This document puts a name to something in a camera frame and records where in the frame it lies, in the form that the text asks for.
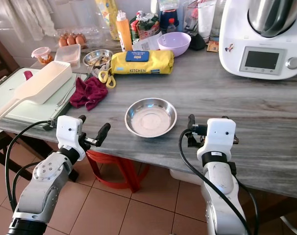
cable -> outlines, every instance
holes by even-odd
[[[255,209],[255,225],[254,225],[254,235],[258,235],[258,230],[259,230],[259,221],[260,221],[260,216],[259,216],[259,212],[258,212],[258,206],[257,206],[257,202],[255,200],[255,197],[253,195],[253,193],[251,193],[249,191],[249,189],[244,185],[242,184],[238,179],[237,177],[234,175],[234,177],[236,178],[238,184],[240,187],[242,187],[251,197],[252,199],[252,202],[254,204],[254,209]]]
[[[289,229],[291,229],[292,232],[294,232],[297,235],[297,229],[287,220],[286,217],[281,217],[282,222],[284,222]]]
[[[17,174],[15,175],[15,178],[13,179],[13,183],[12,183],[12,198],[13,198],[13,203],[15,204],[15,207],[17,206],[16,184],[17,184],[17,180],[18,180],[19,175],[21,174],[21,172],[23,170],[29,168],[30,166],[37,165],[38,163],[40,163],[40,162],[30,163],[28,165],[25,165],[20,170],[18,170]]]
[[[10,190],[10,181],[9,181],[9,156],[10,156],[10,151],[12,149],[13,144],[17,141],[17,139],[22,136],[22,134],[24,132],[26,132],[27,130],[31,129],[33,126],[39,125],[39,124],[43,124],[43,123],[48,123],[50,124],[50,121],[38,121],[32,125],[29,125],[27,128],[25,128],[24,130],[22,130],[19,134],[17,134],[13,140],[10,142],[7,153],[6,153],[6,159],[5,159],[5,181],[6,181],[6,189],[7,189],[7,195],[8,195],[8,199],[9,199],[9,203],[11,206],[12,211],[15,211],[15,204],[13,202],[13,197],[11,194],[11,190]]]
[[[182,151],[182,139],[184,137],[185,134],[191,132],[190,129],[185,129],[180,137],[179,137],[179,151],[180,151],[180,155],[181,158],[183,159],[184,163],[188,166],[188,168],[190,168],[190,170],[195,173],[198,177],[200,177],[205,183],[207,183],[226,203],[227,205],[230,206],[230,208],[235,212],[235,214],[238,216],[238,218],[240,219],[241,223],[243,224],[244,228],[246,229],[248,235],[251,235],[251,231],[248,227],[248,224],[246,222],[246,220],[243,218],[243,216],[240,214],[240,212],[237,210],[237,208],[228,200],[228,198],[212,183],[210,182],[205,176],[203,176],[197,169],[195,169],[186,159],[186,157],[184,156],[184,153]]]

gray wooden countertop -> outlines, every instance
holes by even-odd
[[[194,114],[196,122],[203,124],[209,118],[227,115],[236,122],[240,139],[231,149],[239,180],[252,188],[297,198],[297,77],[282,81],[238,77],[223,69],[218,54],[188,50],[175,58],[171,75],[115,78],[116,88],[96,108],[89,112],[84,107],[71,108],[67,113],[86,115],[83,131],[90,137],[95,137],[104,123],[111,124],[97,151],[188,172],[177,146],[188,115]],[[135,136],[124,124],[128,107],[147,97],[169,101],[178,113],[174,128],[158,138]],[[23,126],[0,121],[0,129],[18,133]],[[27,135],[57,142],[55,130],[32,129]],[[201,169],[196,150],[184,148],[192,165]]]

egg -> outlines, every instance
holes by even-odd
[[[67,40],[64,37],[60,37],[58,41],[59,47],[67,46]]]
[[[69,36],[67,38],[67,43],[68,43],[68,45],[73,45],[73,44],[75,44],[75,39],[72,36]]]
[[[82,36],[77,36],[75,39],[75,43],[80,44],[81,48],[85,48],[85,42]]]

maroon towel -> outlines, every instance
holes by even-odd
[[[85,105],[90,111],[105,98],[108,90],[96,77],[90,77],[86,81],[78,78],[75,82],[75,92],[70,98],[70,103],[76,108]]]

white cutting board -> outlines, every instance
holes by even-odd
[[[24,71],[31,71],[33,75],[39,70],[21,68],[12,74],[7,80],[0,84],[0,108],[3,107],[13,96],[15,89],[25,82]],[[10,111],[3,119],[22,123],[35,123],[37,121],[49,120],[56,113],[60,112],[67,104],[75,88],[68,95],[64,105],[57,107],[56,104],[63,98],[67,91],[73,86],[77,73],[73,73],[72,77],[55,92],[44,104],[35,104],[30,101],[23,101],[17,107]],[[86,74],[81,74],[81,79],[86,79]]]

